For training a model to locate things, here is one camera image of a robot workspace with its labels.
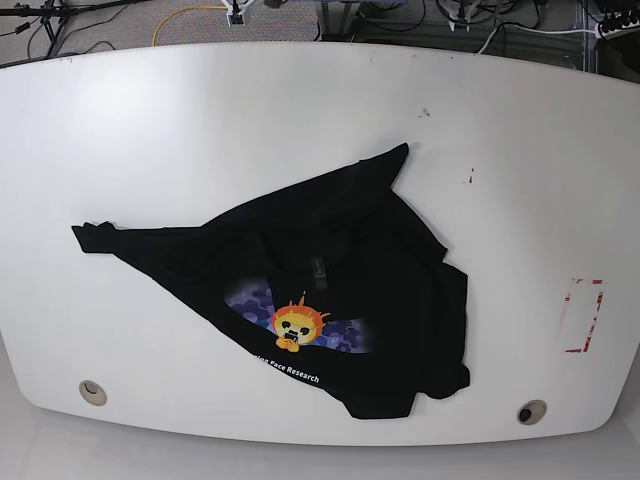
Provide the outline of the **black printed T-shirt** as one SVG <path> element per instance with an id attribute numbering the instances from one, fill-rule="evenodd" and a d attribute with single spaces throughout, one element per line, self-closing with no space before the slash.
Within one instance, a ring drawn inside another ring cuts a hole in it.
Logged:
<path id="1" fill-rule="evenodd" d="M 356 419 L 467 388 L 467 275 L 393 186 L 407 144 L 199 227 L 83 224 L 83 252 L 147 275 L 272 368 Z"/>

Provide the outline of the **red tape marking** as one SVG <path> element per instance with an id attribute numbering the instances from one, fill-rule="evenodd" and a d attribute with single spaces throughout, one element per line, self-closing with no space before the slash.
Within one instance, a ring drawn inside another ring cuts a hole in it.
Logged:
<path id="1" fill-rule="evenodd" d="M 561 352 L 586 353 L 592 340 L 605 292 L 600 279 L 572 278 L 561 315 Z"/>

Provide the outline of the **black tripod stand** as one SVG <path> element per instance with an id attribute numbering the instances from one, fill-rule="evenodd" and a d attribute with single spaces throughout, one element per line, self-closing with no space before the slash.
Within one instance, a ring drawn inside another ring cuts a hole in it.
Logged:
<path id="1" fill-rule="evenodd" d="M 109 10 L 117 7 L 128 7 L 142 3 L 142 0 L 107 1 L 96 4 L 70 4 L 68 1 L 43 1 L 39 7 L 31 7 L 26 3 L 16 3 L 11 8 L 2 8 L 2 18 L 31 18 L 44 29 L 49 40 L 45 59 L 53 58 L 64 41 L 61 39 L 67 24 L 74 17 Z"/>

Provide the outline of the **white power strip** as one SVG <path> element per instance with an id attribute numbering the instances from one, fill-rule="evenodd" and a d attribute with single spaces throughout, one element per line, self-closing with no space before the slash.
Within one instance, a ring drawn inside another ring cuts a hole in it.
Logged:
<path id="1" fill-rule="evenodd" d="M 613 39 L 639 31 L 639 15 L 627 12 L 624 15 L 603 19 L 596 27 L 596 36 L 601 39 Z"/>

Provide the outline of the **aluminium frame rack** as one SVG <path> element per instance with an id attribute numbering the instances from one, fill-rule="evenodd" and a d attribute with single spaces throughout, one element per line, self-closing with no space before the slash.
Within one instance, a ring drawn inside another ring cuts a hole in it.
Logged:
<path id="1" fill-rule="evenodd" d="M 315 1 L 318 41 L 387 44 L 599 70 L 586 1 Z"/>

